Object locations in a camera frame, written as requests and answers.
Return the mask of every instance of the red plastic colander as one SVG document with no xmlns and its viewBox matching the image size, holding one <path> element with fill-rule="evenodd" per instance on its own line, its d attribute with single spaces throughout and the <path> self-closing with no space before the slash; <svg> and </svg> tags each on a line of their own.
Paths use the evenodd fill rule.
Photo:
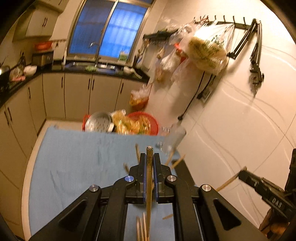
<svg viewBox="0 0 296 241">
<path fill-rule="evenodd" d="M 150 122 L 150 136 L 156 136 L 159 132 L 159 125 L 157 120 L 152 116 L 149 115 L 148 113 L 142 112 L 142 111 L 137 111 L 137 112 L 133 112 L 127 115 L 129 118 L 131 118 L 134 121 L 137 121 L 140 116 L 144 116 L 146 117 L 149 122 Z"/>
</svg>

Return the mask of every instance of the blue tablecloth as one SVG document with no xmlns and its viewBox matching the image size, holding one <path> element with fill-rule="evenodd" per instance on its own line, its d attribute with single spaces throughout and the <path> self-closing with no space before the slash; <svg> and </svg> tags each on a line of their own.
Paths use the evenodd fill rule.
<svg viewBox="0 0 296 241">
<path fill-rule="evenodd" d="M 34 235 L 91 184 L 100 187 L 113 185 L 126 176 L 123 163 L 137 165 L 135 143 L 140 152 L 153 146 L 164 164 L 167 156 L 155 145 L 162 137 L 95 132 L 80 132 L 48 128 L 40 146 L 30 185 L 29 222 Z M 179 158 L 176 152 L 173 159 Z M 128 205 L 124 240 L 136 240 L 136 216 L 143 205 Z M 172 213 L 171 204 L 152 205 L 150 240 L 175 240 L 173 218 L 162 220 Z"/>
</svg>

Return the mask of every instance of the silver screw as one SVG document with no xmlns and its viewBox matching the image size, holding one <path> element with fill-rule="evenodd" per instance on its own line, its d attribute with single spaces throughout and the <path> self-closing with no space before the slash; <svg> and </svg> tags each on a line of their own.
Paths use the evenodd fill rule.
<svg viewBox="0 0 296 241">
<path fill-rule="evenodd" d="M 89 190 L 90 190 L 91 192 L 96 192 L 96 191 L 99 190 L 99 186 L 96 185 L 96 184 L 93 184 L 93 185 L 91 185 L 91 186 L 89 187 Z"/>
<path fill-rule="evenodd" d="M 134 177 L 133 176 L 126 176 L 124 179 L 130 183 L 134 180 Z"/>
<path fill-rule="evenodd" d="M 177 180 L 177 178 L 174 176 L 174 175 L 170 175 L 167 177 L 167 179 L 170 181 L 170 182 L 174 182 Z"/>
<path fill-rule="evenodd" d="M 205 184 L 205 185 L 202 186 L 202 189 L 203 189 L 204 191 L 208 192 L 208 191 L 211 191 L 212 188 L 211 188 L 210 185 Z"/>
</svg>

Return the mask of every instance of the faucet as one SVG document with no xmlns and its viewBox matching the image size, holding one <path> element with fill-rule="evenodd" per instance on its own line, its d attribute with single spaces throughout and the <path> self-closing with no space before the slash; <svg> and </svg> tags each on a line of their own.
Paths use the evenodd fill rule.
<svg viewBox="0 0 296 241">
<path fill-rule="evenodd" d="M 94 45 L 97 45 L 99 47 L 98 52 L 96 54 L 96 59 L 94 60 L 95 67 L 96 67 L 98 65 L 98 63 L 99 63 L 99 60 L 101 59 L 101 57 L 99 56 L 99 52 L 100 52 L 100 47 L 101 46 L 97 42 L 92 42 L 91 45 L 89 46 L 89 48 L 92 47 L 92 46 L 94 46 Z"/>
</svg>

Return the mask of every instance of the window frame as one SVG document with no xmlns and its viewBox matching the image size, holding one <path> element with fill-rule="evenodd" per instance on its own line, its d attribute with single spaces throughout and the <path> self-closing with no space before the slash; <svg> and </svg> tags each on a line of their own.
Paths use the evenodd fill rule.
<svg viewBox="0 0 296 241">
<path fill-rule="evenodd" d="M 109 24 L 109 21 L 110 21 L 110 18 L 117 6 L 117 3 L 118 2 L 124 2 L 124 3 L 128 3 L 128 4 L 133 4 L 133 5 L 137 5 L 137 6 L 140 6 L 140 7 L 147 7 L 147 11 L 143 17 L 143 20 L 139 26 L 139 29 L 137 31 L 137 34 L 136 34 L 136 37 L 135 37 L 135 40 L 133 41 L 133 45 L 131 47 L 131 50 L 129 52 L 129 55 L 128 55 L 128 59 L 127 59 L 127 63 L 130 62 L 131 58 L 132 58 L 132 55 L 134 53 L 134 49 L 136 47 L 136 44 L 138 43 L 139 41 L 139 38 L 140 38 L 140 35 L 143 31 L 143 28 L 144 28 L 144 25 L 147 21 L 147 18 L 149 16 L 149 13 L 151 11 L 151 7 L 152 5 L 154 4 L 155 0 L 153 0 L 153 2 L 151 4 L 148 4 L 146 2 L 143 2 L 143 1 L 140 1 L 140 0 L 103 0 L 103 1 L 109 1 L 109 2 L 114 2 L 113 4 L 113 7 L 109 13 L 109 16 L 105 22 L 105 25 L 103 27 L 103 30 L 102 30 L 102 33 L 101 33 L 101 37 L 100 37 L 100 40 L 99 40 L 99 46 L 97 47 L 96 49 L 96 54 L 81 54 L 81 53 L 69 53 L 69 50 L 70 50 L 70 46 L 71 46 L 71 43 L 72 43 L 72 39 L 73 39 L 73 35 L 74 35 L 74 31 L 75 31 L 75 28 L 76 28 L 76 25 L 77 25 L 77 22 L 78 22 L 78 19 L 80 17 L 80 14 L 82 12 L 82 9 L 84 8 L 84 5 L 86 3 L 87 0 L 83 0 L 82 3 L 80 4 L 80 7 L 79 7 L 79 10 L 76 12 L 75 14 L 75 20 L 73 20 L 72 22 L 72 26 L 71 26 L 71 34 L 68 36 L 69 40 L 68 40 L 68 44 L 67 44 L 67 59 L 75 59 L 75 60 L 88 60 L 88 61 L 94 61 L 96 58 L 97 58 L 97 55 L 99 54 L 98 53 L 98 50 L 99 50 L 99 47 L 102 45 L 102 41 L 103 41 L 103 38 L 104 38 L 104 35 L 105 35 L 105 32 L 106 32 L 106 29 L 107 29 L 107 26 Z M 108 56 L 101 56 L 102 60 L 106 60 L 106 61 L 117 61 L 118 58 L 114 58 L 114 57 L 108 57 Z"/>
</svg>

